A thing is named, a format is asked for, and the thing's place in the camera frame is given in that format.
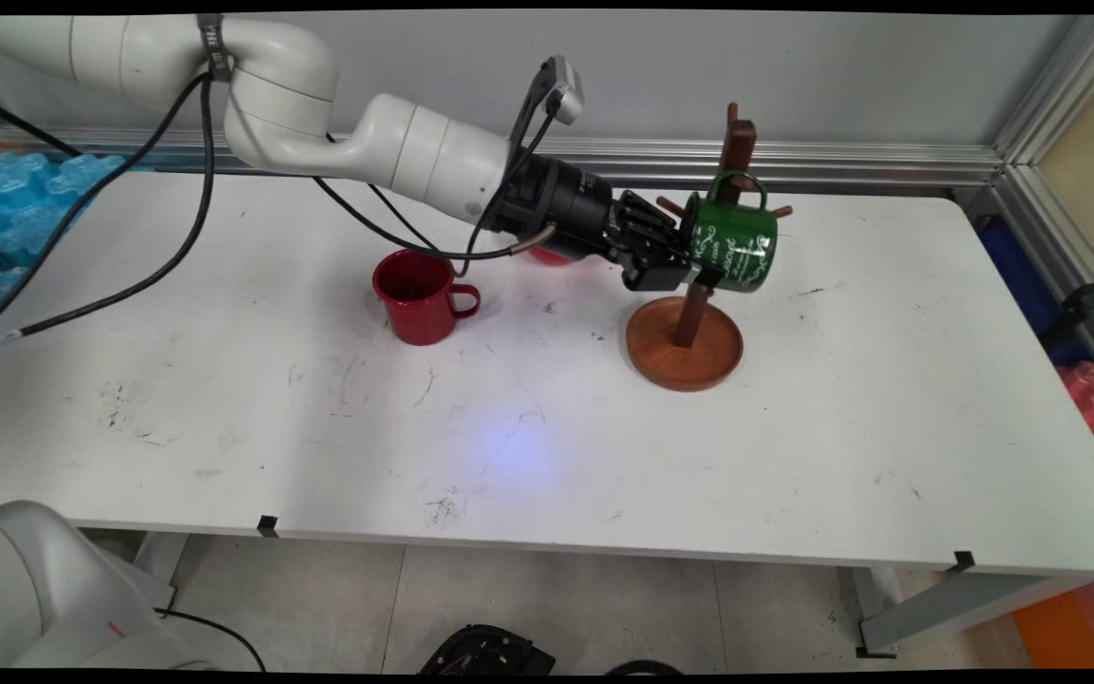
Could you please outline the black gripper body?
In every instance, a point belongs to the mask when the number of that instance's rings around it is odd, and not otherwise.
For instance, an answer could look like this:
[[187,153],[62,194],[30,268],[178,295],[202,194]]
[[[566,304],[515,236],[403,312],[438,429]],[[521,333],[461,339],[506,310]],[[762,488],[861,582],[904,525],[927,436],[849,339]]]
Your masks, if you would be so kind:
[[514,170],[490,206],[489,230],[570,260],[601,256],[621,265],[625,278],[642,278],[648,252],[648,202],[626,190],[613,194],[600,175],[565,161],[529,156]]

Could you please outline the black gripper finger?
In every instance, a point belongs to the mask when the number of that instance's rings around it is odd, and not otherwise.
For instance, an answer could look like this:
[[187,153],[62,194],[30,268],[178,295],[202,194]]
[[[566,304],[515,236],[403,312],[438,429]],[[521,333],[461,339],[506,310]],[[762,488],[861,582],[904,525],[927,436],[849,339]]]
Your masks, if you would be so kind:
[[661,248],[690,250],[694,217],[666,199],[666,206],[650,202],[632,190],[622,192],[622,231],[633,245],[649,242]]
[[633,292],[673,292],[682,285],[715,289],[725,270],[694,258],[689,253],[670,250],[629,251],[625,253],[625,287]]

